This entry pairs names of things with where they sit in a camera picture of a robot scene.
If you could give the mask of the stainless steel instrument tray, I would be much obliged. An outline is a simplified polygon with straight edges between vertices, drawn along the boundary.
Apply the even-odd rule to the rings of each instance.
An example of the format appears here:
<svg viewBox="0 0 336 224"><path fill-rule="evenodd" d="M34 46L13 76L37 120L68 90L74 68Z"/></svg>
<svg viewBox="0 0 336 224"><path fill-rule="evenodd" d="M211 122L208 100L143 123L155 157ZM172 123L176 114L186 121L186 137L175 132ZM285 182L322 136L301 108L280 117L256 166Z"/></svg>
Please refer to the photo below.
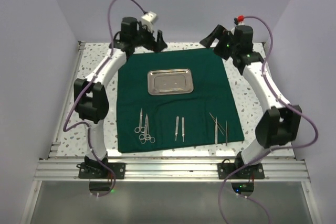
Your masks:
<svg viewBox="0 0 336 224"><path fill-rule="evenodd" d="M194 90L192 72L188 68L152 70L147 80L148 93L153 96L188 94Z"/></svg>

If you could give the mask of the green surgical cloth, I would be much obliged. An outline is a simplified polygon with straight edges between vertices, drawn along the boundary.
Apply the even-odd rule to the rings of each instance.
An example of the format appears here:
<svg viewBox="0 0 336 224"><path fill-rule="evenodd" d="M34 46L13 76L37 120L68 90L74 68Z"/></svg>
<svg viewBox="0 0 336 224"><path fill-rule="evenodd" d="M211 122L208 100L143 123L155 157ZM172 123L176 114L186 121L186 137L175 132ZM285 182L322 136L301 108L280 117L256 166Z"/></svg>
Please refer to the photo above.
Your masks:
<svg viewBox="0 0 336 224"><path fill-rule="evenodd" d="M188 68L194 90L189 94L158 95L148 93L147 75L152 70ZM215 144L215 123L211 113L225 129L228 143L244 140L236 104L223 61L208 49L167 51L133 55L118 71L117 88L118 151L137 153ZM134 129L143 110L149 118L150 135L155 143L141 144ZM179 116L177 141L175 122ZM181 119L185 117L182 142Z"/></svg>

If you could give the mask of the broad steel tweezers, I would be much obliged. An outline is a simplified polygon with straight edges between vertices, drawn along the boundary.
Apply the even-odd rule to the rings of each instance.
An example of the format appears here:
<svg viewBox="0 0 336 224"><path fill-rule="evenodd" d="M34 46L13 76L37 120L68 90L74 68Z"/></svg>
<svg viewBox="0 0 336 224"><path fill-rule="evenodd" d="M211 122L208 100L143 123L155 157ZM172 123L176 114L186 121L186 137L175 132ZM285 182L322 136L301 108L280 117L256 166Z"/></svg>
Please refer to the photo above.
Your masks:
<svg viewBox="0 0 336 224"><path fill-rule="evenodd" d="M215 118L215 144L218 144L218 124L217 124L217 117Z"/></svg>

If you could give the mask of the thin steel tweezers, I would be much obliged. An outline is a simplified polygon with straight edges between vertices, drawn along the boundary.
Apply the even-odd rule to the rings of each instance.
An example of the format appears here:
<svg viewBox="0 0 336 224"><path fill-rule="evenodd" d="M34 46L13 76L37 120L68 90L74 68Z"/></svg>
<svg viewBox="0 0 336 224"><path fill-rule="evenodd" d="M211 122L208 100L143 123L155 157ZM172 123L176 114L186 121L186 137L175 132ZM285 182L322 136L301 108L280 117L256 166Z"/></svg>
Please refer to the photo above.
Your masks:
<svg viewBox="0 0 336 224"><path fill-rule="evenodd" d="M220 123L218 122L218 119L215 118L211 113L209 113L211 118L213 119L217 129L221 132L222 135L225 135L225 129L220 125Z"/></svg>

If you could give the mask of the steel scalpel handle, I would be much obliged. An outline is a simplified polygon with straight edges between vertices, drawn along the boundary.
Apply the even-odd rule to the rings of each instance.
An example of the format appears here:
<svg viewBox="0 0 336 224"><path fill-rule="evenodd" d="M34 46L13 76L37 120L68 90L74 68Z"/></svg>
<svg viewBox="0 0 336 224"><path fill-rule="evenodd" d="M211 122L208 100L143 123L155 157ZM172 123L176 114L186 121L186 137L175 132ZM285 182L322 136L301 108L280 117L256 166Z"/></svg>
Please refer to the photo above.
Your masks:
<svg viewBox="0 0 336 224"><path fill-rule="evenodd" d="M185 117L181 119L181 126L182 126L182 142L185 140Z"/></svg>
<svg viewBox="0 0 336 224"><path fill-rule="evenodd" d="M177 136L179 132L179 116L176 117L176 122L175 122L175 141L177 141Z"/></svg>

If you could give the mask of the steel ring-handled scissors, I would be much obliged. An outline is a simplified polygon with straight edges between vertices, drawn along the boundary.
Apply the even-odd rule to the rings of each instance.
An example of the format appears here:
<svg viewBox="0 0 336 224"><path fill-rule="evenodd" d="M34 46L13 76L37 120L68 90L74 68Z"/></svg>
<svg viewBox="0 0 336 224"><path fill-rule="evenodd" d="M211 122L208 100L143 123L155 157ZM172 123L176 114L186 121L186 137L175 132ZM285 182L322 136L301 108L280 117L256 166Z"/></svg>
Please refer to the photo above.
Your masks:
<svg viewBox="0 0 336 224"><path fill-rule="evenodd" d="M148 133L148 129L147 127L143 128L143 131L141 132L141 134L139 135L139 140L141 141L148 141L150 139L150 134Z"/></svg>
<svg viewBox="0 0 336 224"><path fill-rule="evenodd" d="M142 121L143 121L143 110L140 110L139 113L139 125L134 129L135 133L144 133L144 126L142 125Z"/></svg>

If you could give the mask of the steel forceps with ring handles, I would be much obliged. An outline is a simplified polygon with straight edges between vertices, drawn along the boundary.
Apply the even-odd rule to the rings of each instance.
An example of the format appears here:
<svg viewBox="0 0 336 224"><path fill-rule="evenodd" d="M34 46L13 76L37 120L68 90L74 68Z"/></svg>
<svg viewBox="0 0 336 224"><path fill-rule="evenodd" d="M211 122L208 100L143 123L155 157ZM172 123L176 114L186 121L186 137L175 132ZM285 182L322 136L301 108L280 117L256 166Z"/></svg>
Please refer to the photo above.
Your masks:
<svg viewBox="0 0 336 224"><path fill-rule="evenodd" d="M145 144L147 142L149 142L151 144L155 143L155 137L150 135L148 115L145 116L144 127L142 127L141 134L139 136L139 140L140 140L141 144Z"/></svg>

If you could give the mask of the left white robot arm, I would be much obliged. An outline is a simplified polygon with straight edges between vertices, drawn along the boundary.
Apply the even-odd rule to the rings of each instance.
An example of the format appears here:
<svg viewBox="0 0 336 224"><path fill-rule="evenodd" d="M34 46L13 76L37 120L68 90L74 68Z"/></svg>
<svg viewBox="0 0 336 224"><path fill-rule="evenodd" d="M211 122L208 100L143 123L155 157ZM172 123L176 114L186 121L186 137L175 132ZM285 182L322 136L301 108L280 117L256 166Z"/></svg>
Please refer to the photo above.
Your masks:
<svg viewBox="0 0 336 224"><path fill-rule="evenodd" d="M79 164L79 178L108 178L112 169L108 165L104 142L104 120L109 112L106 93L109 82L134 54L137 47L160 52L167 47L162 32L154 30L157 15L147 12L140 19L125 17L121 29L112 37L104 59L84 79L73 85L74 106L80 119L88 125L88 151Z"/></svg>

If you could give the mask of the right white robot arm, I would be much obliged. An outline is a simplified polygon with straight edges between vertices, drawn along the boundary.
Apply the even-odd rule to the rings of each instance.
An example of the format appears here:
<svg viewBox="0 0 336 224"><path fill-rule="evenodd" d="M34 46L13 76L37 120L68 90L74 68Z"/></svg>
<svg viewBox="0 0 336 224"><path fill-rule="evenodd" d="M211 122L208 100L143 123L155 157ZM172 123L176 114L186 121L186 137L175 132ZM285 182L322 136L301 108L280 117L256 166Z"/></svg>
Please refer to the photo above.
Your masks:
<svg viewBox="0 0 336 224"><path fill-rule="evenodd" d="M247 25L237 25L232 30L217 25L200 44L209 48L217 40L215 55L224 60L231 58L234 67L247 80L260 102L263 116L255 128L255 140L240 151L234 162L233 174L246 178L260 160L275 150L281 150L297 137L300 115L282 100L279 89L272 80L265 81L269 73L262 55L253 49L253 29Z"/></svg>

